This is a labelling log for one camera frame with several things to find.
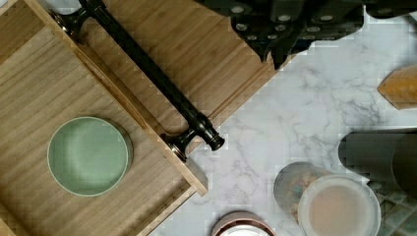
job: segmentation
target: screw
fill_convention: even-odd
[[[230,11],[232,11],[232,13],[239,14],[239,13],[243,13],[245,9],[241,6],[234,6],[230,9]]]
[[[320,20],[322,22],[329,22],[329,21],[333,20],[333,16],[322,16],[322,17],[320,17]]]
[[[244,31],[248,28],[248,25],[246,24],[236,24],[236,29],[239,31]]]
[[[286,29],[285,25],[279,25],[279,26],[275,27],[275,30],[277,30],[277,31],[284,31],[285,29]]]
[[[380,9],[380,10],[378,10],[378,13],[379,14],[389,14],[389,13],[391,13],[392,12],[392,9],[391,8],[383,8],[383,9]]]
[[[270,40],[274,40],[274,39],[277,39],[278,38],[278,35],[276,35],[276,34],[270,34],[270,35],[267,36],[267,38],[270,39]]]
[[[248,35],[248,36],[246,36],[246,38],[248,38],[248,40],[253,41],[253,40],[257,39],[257,36],[256,35]]]
[[[291,17],[288,15],[282,15],[278,17],[278,20],[281,22],[288,22],[289,20],[291,20]]]
[[[307,36],[303,36],[303,39],[305,39],[305,40],[312,40],[312,39],[315,39],[316,37],[315,36],[313,36],[313,35],[307,35]]]
[[[310,31],[310,32],[320,31],[320,28],[318,28],[318,27],[310,27],[310,28],[307,28],[307,31]]]

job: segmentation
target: wooden tray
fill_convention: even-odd
[[[105,3],[215,127],[275,73],[227,19],[193,1]],[[185,120],[95,21],[83,32],[75,43],[33,0],[0,8],[0,235],[147,235],[208,190],[204,172],[159,137]],[[46,162],[53,132],[83,115],[118,123],[134,143],[125,178],[95,198],[60,188]]]

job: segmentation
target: cup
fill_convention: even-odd
[[[365,184],[308,162],[276,177],[275,200],[308,236],[375,236],[381,223],[377,197]]]

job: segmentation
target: bowl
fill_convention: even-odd
[[[62,188],[78,196],[94,197],[122,180],[132,156],[132,142],[120,126],[96,117],[79,117],[55,132],[47,161]]]

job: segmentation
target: gray vein marble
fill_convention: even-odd
[[[208,194],[194,195],[150,235],[209,236],[234,210],[256,213],[278,235],[303,235],[275,203],[277,173],[300,160],[347,172],[337,147],[350,131],[417,127],[417,109],[397,111],[377,92],[392,70],[416,63],[417,38],[401,18],[367,18],[353,35],[315,43],[221,126],[221,150],[201,145],[192,153]]]

